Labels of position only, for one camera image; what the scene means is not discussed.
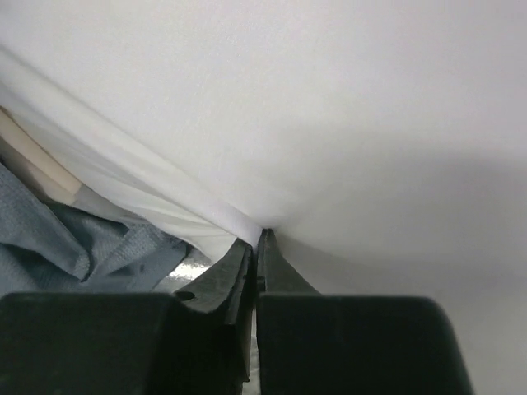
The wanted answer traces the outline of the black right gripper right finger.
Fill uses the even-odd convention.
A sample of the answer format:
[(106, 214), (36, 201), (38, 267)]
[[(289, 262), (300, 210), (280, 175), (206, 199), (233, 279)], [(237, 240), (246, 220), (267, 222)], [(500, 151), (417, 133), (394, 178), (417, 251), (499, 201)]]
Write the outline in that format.
[(323, 295), (265, 230), (256, 329), (264, 394), (470, 394), (454, 329), (433, 300)]

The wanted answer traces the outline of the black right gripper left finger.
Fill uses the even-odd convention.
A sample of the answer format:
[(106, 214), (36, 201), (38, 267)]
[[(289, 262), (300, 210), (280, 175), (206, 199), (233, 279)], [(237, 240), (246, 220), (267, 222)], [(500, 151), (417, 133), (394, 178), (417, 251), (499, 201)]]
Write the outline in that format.
[(4, 394), (239, 394), (250, 376), (252, 249), (173, 293), (13, 293)]

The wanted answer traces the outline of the blue-grey pillowcase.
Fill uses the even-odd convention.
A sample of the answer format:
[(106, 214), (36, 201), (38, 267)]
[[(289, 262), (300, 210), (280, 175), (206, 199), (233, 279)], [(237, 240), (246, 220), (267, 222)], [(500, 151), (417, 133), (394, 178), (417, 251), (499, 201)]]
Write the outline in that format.
[(189, 245), (153, 225), (109, 221), (40, 201), (1, 168), (1, 293), (144, 292)]

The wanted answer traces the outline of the white pillow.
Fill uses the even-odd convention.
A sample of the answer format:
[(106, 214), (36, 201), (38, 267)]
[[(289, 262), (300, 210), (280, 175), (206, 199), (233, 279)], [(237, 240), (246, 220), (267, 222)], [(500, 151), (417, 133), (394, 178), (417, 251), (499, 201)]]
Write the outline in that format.
[(319, 291), (434, 299), (525, 393), (525, 2), (4, 1), (1, 105), (212, 260), (271, 228)]

